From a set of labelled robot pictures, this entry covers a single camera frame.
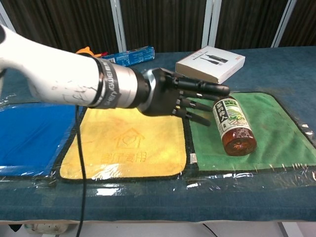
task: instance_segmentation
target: robotic arm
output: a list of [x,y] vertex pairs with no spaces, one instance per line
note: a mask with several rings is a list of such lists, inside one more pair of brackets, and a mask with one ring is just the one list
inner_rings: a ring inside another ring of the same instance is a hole
[[32,95],[45,102],[96,109],[138,108],[147,116],[174,115],[206,126],[210,125],[207,119],[185,108],[211,108],[187,97],[217,100],[230,93],[227,86],[166,69],[141,74],[102,58],[51,48],[0,25],[0,93],[6,68],[24,73]]

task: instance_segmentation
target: blue tablecloth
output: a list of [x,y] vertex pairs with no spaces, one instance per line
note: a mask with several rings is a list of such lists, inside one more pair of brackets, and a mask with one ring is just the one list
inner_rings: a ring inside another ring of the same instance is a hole
[[[225,82],[235,91],[265,91],[276,96],[299,120],[316,131],[316,47],[234,50],[246,56],[244,67]],[[155,60],[135,65],[143,70],[163,67],[188,53],[157,53]],[[33,101],[24,77],[9,71],[2,99],[12,103]],[[41,180],[2,182],[0,220],[78,220],[81,184]],[[179,180],[90,184],[85,219],[114,220],[306,220],[316,221],[316,187],[260,192],[206,192],[187,189]]]

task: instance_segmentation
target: white box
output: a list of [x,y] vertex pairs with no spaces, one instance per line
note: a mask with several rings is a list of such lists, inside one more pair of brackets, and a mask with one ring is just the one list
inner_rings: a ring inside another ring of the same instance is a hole
[[206,46],[176,63],[176,72],[190,78],[223,83],[243,67],[245,56]]

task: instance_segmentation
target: black curtain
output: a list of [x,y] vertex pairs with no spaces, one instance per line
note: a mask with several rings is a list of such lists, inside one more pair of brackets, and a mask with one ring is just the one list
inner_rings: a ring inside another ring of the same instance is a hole
[[215,47],[271,47],[287,0],[223,0]]
[[127,49],[156,52],[201,48],[206,0],[121,0]]
[[316,45],[316,1],[297,0],[280,46]]
[[110,0],[1,0],[15,30],[36,42],[76,52],[118,52]]

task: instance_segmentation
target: brown bottle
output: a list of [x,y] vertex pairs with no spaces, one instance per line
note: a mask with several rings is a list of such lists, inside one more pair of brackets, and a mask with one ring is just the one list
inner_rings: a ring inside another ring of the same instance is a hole
[[213,114],[228,155],[244,156],[256,149],[257,141],[236,99],[228,96],[215,101]]

